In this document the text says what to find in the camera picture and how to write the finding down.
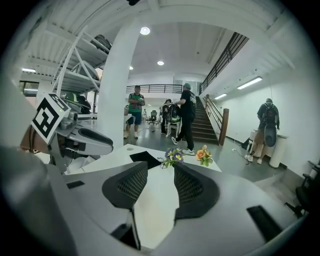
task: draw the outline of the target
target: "shorts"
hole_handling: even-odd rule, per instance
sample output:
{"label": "shorts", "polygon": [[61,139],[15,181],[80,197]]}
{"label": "shorts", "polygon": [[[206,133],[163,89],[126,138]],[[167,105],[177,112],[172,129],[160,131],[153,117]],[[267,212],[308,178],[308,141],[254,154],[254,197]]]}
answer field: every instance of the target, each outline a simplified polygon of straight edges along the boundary
{"label": "shorts", "polygon": [[142,119],[142,113],[141,112],[129,112],[129,114],[132,115],[131,118],[129,118],[128,125],[132,125],[133,123],[135,125],[140,125],[141,124],[141,119]]}
{"label": "shorts", "polygon": [[257,143],[258,145],[262,145],[265,142],[265,130],[260,130],[258,129],[255,137],[254,137],[254,142]]}

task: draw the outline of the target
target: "ceiling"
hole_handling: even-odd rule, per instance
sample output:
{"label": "ceiling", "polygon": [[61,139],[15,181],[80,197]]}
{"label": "ceiling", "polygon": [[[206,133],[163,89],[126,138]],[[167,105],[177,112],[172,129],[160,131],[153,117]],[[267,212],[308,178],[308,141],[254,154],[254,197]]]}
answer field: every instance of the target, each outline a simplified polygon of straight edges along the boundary
{"label": "ceiling", "polygon": [[[244,35],[248,31],[248,36],[259,35],[261,38],[257,37],[257,40],[261,40],[283,9],[272,0],[199,0],[197,3],[192,0],[141,0],[135,6],[129,6],[126,0],[56,0],[46,30],[31,47],[26,68],[35,69],[36,74],[28,74],[28,77],[29,80],[52,80],[60,60],[84,26],[88,26],[87,32],[91,36],[103,34],[112,43],[125,17],[130,15],[141,17],[151,30],[149,35],[138,38],[131,75],[158,71],[207,75],[233,31],[243,30]],[[190,10],[194,10],[191,15],[184,15]],[[201,17],[211,20],[202,21]],[[270,63],[274,65],[279,59],[281,61],[277,53],[271,53],[261,66],[267,69]],[[165,64],[157,65],[159,60]]]}

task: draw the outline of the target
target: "green shirt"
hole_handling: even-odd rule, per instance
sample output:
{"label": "green shirt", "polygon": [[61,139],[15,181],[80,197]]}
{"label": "green shirt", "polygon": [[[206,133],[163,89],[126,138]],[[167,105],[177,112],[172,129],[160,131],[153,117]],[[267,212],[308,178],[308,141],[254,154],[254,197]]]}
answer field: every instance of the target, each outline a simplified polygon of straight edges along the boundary
{"label": "green shirt", "polygon": [[[144,99],[144,96],[141,94],[136,95],[135,93],[130,93],[128,100],[139,100],[140,98]],[[140,104],[129,104],[129,113],[137,113],[137,112],[142,112],[142,105]]]}

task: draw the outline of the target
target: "shelf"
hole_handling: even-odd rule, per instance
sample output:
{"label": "shelf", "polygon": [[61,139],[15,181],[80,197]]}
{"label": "shelf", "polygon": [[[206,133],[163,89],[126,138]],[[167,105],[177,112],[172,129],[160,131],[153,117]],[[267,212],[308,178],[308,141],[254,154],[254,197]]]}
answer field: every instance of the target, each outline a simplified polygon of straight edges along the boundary
{"label": "shelf", "polygon": [[[100,81],[94,81],[96,85],[100,87]],[[68,70],[65,72],[61,87],[62,91],[83,94],[85,92],[90,92],[95,89],[96,88],[92,84],[89,77]]]}
{"label": "shelf", "polygon": [[[106,54],[104,51],[98,49],[96,46],[94,46],[92,43],[87,41],[86,39],[81,39],[76,45],[76,48],[82,58],[82,60],[88,62],[92,67],[98,68],[101,65],[103,65],[108,57],[108,54]],[[79,63],[79,60],[73,52],[68,66],[68,69],[73,69],[75,65]]]}

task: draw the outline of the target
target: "black pad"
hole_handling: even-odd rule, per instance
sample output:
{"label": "black pad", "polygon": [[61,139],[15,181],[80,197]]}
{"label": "black pad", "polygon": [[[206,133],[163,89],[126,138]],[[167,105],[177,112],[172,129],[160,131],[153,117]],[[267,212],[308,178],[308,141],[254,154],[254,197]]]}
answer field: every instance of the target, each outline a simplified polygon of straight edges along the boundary
{"label": "black pad", "polygon": [[147,151],[131,154],[130,158],[134,162],[146,161],[148,163],[148,170],[153,167],[161,165],[161,162],[155,159],[152,155],[150,155]]}
{"label": "black pad", "polygon": [[268,147],[273,147],[277,142],[277,130],[274,125],[266,125],[264,128],[264,143]]}
{"label": "black pad", "polygon": [[219,187],[211,178],[180,162],[174,165],[174,185],[179,196],[174,220],[203,216],[220,196]]}

